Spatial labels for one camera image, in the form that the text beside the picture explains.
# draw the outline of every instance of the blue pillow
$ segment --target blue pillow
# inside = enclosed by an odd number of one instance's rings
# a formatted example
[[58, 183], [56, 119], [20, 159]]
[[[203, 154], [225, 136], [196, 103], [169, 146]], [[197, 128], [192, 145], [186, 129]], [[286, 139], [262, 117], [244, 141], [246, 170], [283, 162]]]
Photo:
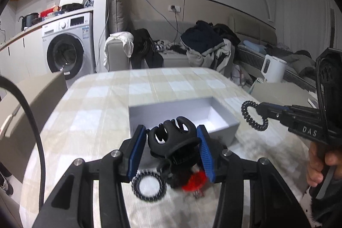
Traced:
[[252, 42], [249, 42], [248, 40], [244, 40], [243, 41], [243, 44], [247, 47], [247, 48], [250, 48], [251, 50], [253, 51], [256, 51], [257, 53], [261, 53], [263, 55], [266, 55], [266, 47], [263, 46], [263, 45], [257, 45], [257, 44], [254, 44]]

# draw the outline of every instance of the checkered tablecloth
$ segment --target checkered tablecloth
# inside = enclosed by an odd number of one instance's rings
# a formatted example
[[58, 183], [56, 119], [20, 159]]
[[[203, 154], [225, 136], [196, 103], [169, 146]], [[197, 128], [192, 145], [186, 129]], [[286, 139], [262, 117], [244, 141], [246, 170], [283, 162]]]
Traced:
[[[100, 159], [130, 138], [129, 106], [211, 96], [241, 122], [231, 149], [245, 159], [268, 157], [297, 199], [301, 199], [307, 188], [305, 144], [272, 119], [266, 131], [252, 129], [243, 119], [240, 108], [245, 100], [254, 99], [218, 72], [205, 68], [119, 71], [77, 80], [41, 132], [47, 174], [45, 199], [74, 159]], [[256, 113], [251, 114], [261, 121]], [[33, 225], [38, 213], [39, 179], [35, 147], [21, 195], [20, 215], [24, 228]], [[249, 215], [249, 189], [248, 184], [245, 185], [245, 214]], [[98, 183], [95, 183], [94, 226], [100, 227], [97, 191]], [[220, 185], [213, 185], [205, 191], [205, 197], [195, 200], [191, 195], [168, 189], [161, 201], [145, 203], [133, 195], [130, 185], [123, 184], [131, 227], [212, 227], [219, 191]]]

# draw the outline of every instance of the white kettle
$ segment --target white kettle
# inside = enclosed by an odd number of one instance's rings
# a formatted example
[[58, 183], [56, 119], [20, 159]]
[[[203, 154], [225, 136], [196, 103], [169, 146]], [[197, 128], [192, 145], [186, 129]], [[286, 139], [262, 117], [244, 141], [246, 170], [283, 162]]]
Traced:
[[[265, 72], [265, 66], [267, 61], [270, 62], [267, 71]], [[277, 83], [281, 82], [284, 77], [285, 69], [286, 69], [286, 64], [287, 62], [275, 57], [275, 56], [270, 56], [266, 55], [265, 56], [265, 61], [264, 64], [261, 68], [261, 73], [265, 77], [265, 81], [268, 83]]]

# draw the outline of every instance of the blue gripper pad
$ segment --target blue gripper pad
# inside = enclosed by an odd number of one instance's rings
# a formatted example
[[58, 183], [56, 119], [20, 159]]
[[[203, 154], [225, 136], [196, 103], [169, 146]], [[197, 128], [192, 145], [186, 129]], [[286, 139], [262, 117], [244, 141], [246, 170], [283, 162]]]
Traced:
[[209, 180], [211, 182], [215, 182], [215, 160], [213, 159], [210, 150], [210, 136], [206, 131], [206, 127], [204, 127], [204, 125], [199, 125], [197, 127], [197, 137], [202, 140], [202, 143], [199, 147], [199, 153], [201, 155], [204, 171], [206, 172], [206, 176], [209, 178]]
[[146, 144], [146, 128], [139, 125], [131, 140], [135, 140], [131, 155], [129, 157], [127, 177], [131, 181], [138, 171], [141, 156]]

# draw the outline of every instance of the white open box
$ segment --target white open box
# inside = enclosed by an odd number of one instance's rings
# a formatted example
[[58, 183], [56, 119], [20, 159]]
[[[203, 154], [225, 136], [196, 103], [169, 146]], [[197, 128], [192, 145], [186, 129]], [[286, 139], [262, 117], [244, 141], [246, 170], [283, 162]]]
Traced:
[[[215, 98], [199, 98], [174, 102], [154, 103], [129, 107], [129, 122], [131, 136], [138, 125], [152, 129], [165, 120], [184, 116], [195, 126], [204, 125], [211, 138], [219, 139], [226, 146], [230, 146], [240, 122], [228, 109]], [[153, 159], [147, 141], [141, 159], [140, 168], [152, 168], [159, 160]]]

